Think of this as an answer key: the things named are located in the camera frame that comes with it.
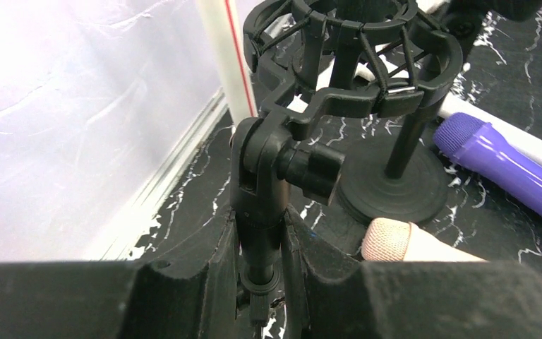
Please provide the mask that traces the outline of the purple microphone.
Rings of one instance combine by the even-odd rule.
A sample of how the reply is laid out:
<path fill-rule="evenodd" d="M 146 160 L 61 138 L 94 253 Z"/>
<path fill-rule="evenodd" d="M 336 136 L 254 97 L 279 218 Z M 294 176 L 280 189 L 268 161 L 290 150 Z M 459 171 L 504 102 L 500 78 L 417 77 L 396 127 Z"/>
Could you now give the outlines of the purple microphone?
<path fill-rule="evenodd" d="M 491 180 L 542 217 L 542 166 L 491 123 L 456 113 L 435 130 L 433 142 L 453 163 Z"/>

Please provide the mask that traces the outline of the black tripod mic stand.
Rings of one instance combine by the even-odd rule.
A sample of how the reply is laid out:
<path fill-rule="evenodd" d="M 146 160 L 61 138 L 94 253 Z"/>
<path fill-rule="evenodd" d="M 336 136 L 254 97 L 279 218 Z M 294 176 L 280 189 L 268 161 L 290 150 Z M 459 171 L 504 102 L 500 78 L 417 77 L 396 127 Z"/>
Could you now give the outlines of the black tripod mic stand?
<path fill-rule="evenodd" d="M 231 209 L 251 321 L 284 283 L 282 238 L 291 189 L 337 201 L 346 158 L 319 128 L 330 118 L 403 118 L 445 99 L 465 54 L 445 21 L 415 1 L 265 1 L 248 16 L 246 58 L 269 93 L 242 121 L 231 156 Z"/>

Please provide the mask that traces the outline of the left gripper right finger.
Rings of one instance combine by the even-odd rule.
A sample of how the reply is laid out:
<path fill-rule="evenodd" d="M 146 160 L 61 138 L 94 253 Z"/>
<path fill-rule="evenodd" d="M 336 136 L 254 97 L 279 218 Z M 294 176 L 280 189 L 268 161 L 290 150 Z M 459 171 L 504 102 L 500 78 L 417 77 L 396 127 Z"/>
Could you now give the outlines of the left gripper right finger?
<path fill-rule="evenodd" d="M 542 280 L 517 263 L 357 261 L 285 215 L 288 338 L 542 338 Z"/>

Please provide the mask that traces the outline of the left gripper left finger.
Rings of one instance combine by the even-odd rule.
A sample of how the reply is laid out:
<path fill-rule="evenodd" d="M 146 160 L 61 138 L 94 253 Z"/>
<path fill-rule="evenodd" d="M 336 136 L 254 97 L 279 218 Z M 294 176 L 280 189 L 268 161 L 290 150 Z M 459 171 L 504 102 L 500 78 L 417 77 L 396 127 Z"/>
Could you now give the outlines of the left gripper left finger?
<path fill-rule="evenodd" d="M 232 338 L 237 256 L 225 213 L 149 261 L 0 263 L 0 338 Z"/>

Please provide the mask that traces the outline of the pink microphone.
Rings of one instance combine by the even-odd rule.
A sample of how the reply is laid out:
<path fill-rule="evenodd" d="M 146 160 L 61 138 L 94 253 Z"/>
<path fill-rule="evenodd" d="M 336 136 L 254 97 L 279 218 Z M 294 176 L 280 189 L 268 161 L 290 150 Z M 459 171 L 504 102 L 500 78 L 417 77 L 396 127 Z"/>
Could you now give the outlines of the pink microphone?
<path fill-rule="evenodd" d="M 482 261 L 451 247 L 412 222 L 377 218 L 370 223 L 361 244 L 368 261 Z"/>

